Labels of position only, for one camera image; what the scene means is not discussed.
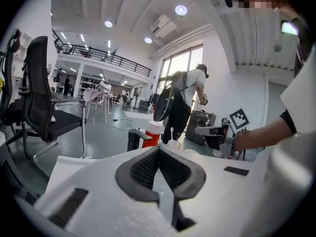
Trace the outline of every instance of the floor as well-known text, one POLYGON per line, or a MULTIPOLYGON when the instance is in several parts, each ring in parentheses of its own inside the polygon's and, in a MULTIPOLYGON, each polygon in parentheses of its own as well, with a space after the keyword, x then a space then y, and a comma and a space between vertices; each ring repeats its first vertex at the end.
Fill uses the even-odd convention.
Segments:
MULTIPOLYGON (((81 114, 79 105, 62 107, 60 109, 78 116, 81 114)), ((124 111, 147 113, 145 111, 134 110, 132 108, 113 104, 112 109, 110 109, 111 113, 108 114, 107 122, 105 123, 103 108, 97 107, 96 111, 94 111, 94 109, 95 106, 91 106, 88 116, 89 120, 85 125, 86 156, 90 156, 93 159, 106 158, 126 152, 128 130, 130 128, 138 127, 146 129, 148 124, 148 119, 128 118, 124 113, 124 111)), ((13 135, 10 127, 1 129, 1 131, 5 134, 6 138, 13 135)), ((207 146, 200 146, 193 141, 188 140, 185 138, 184 134, 180 137, 179 142, 182 144, 182 149, 184 150, 192 149, 202 155, 208 155, 210 153, 210 149, 207 146)), ((47 144, 40 138, 28 137, 27 139, 27 150, 31 155, 34 155, 46 145, 47 144)), ((35 192, 43 194, 48 179, 30 160, 25 159, 22 139, 12 143, 10 149, 12 151, 12 158, 22 176, 32 186, 35 192)), ((75 130, 60 136, 58 138, 58 144, 51 148, 46 154, 40 156, 38 158, 38 163, 46 172, 51 173, 59 155, 79 158, 81 153, 81 129, 76 128, 75 130)), ((247 152, 246 160, 254 161, 256 155, 256 152, 247 152)))

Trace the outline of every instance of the black mesh office chair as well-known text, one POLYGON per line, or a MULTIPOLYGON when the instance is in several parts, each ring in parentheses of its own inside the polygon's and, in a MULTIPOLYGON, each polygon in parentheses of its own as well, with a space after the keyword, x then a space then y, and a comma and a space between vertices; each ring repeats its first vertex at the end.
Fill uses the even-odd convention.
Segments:
POLYGON ((16 100, 10 104, 12 97, 12 61, 13 53, 15 53, 20 47, 20 31, 17 30, 15 35, 11 37, 7 44, 7 51, 5 54, 5 64, 4 69, 2 68, 4 57, 1 57, 0 67, 2 69, 2 74, 4 77, 4 87, 2 88, 2 96, 0 103, 0 119, 3 124, 11 126, 14 136, 7 140, 6 145, 10 151, 9 144, 12 142, 23 138, 23 149, 24 154, 29 158, 29 154, 26 150, 26 139, 28 136, 38 137, 37 134, 34 134, 25 129, 25 98, 22 97, 21 100, 16 100), (16 123, 17 126, 22 126, 22 129, 15 130, 13 124, 16 123))
POLYGON ((84 108, 83 99, 53 99, 46 74, 47 36, 40 36, 31 41, 27 49, 26 64, 29 76, 29 98, 26 104, 26 122, 45 142, 47 147, 33 156, 33 161, 42 172, 49 177, 37 163, 37 158, 57 143, 57 138, 79 126, 82 132, 83 153, 85 153, 84 108), (78 102, 82 108, 81 117, 56 110, 55 104, 78 102))

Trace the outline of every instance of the white column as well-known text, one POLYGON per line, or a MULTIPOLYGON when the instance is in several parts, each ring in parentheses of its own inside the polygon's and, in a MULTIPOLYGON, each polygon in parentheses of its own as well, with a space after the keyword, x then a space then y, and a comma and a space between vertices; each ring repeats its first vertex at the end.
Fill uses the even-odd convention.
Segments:
POLYGON ((81 75, 84 69, 84 64, 80 64, 78 73, 77 73, 77 78, 76 78, 76 83, 75 83, 75 89, 74 89, 74 97, 78 97, 78 90, 79 90, 79 85, 80 85, 80 80, 81 80, 81 75))

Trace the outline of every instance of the balcony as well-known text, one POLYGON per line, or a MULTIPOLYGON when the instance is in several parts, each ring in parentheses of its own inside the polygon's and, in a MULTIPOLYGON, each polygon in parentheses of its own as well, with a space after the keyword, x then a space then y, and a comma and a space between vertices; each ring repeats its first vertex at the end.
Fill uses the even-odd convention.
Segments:
POLYGON ((124 69, 133 71, 140 75, 149 77, 151 69, 142 66, 136 62, 120 57, 116 54, 110 54, 105 51, 95 49, 92 47, 86 48, 81 45, 68 45, 64 44, 60 38, 57 36, 55 31, 53 30, 54 43, 56 47, 56 51, 62 54, 76 55, 81 57, 86 57, 90 59, 95 59, 98 61, 102 61, 105 63, 110 63, 124 69))

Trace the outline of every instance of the ceiling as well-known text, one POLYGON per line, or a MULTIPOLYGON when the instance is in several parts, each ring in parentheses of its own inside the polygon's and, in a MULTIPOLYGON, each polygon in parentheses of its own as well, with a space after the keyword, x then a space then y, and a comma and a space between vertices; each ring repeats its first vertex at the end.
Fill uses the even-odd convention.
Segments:
MULTIPOLYGON (((224 0, 210 0, 214 5, 232 46, 235 64, 274 67, 292 70, 294 67, 297 37, 282 34, 282 19, 289 20, 280 11, 253 12, 234 5, 228 8, 224 0)), ((144 37, 152 36, 150 26, 162 15, 167 15, 177 25, 176 30, 160 39, 166 45, 176 38, 206 24, 213 24, 206 18, 207 11, 194 0, 52 0, 52 26, 63 32, 72 44, 87 44, 101 50, 114 51, 127 40, 144 46, 154 53, 160 47, 148 45, 144 37), (174 11, 176 5, 185 5, 188 14, 180 17, 174 11), (112 28, 104 25, 105 20, 113 22, 112 28), (86 42, 82 42, 80 33, 86 42), (109 49, 106 42, 111 40, 109 49)))
MULTIPOLYGON (((69 75, 76 76, 77 71, 79 70, 79 67, 80 67, 80 63, 57 60, 55 67, 58 69, 63 69, 69 75)), ((139 80, 129 78, 122 74, 100 69, 100 68, 89 66, 89 65, 84 66, 84 70, 82 73, 86 76, 91 76, 91 77, 100 77, 100 73, 102 73, 104 78, 106 78, 108 82, 112 82, 115 84, 122 84, 123 82, 127 81, 127 83, 125 83, 126 86, 134 86, 134 85, 138 85, 142 83, 139 80)))

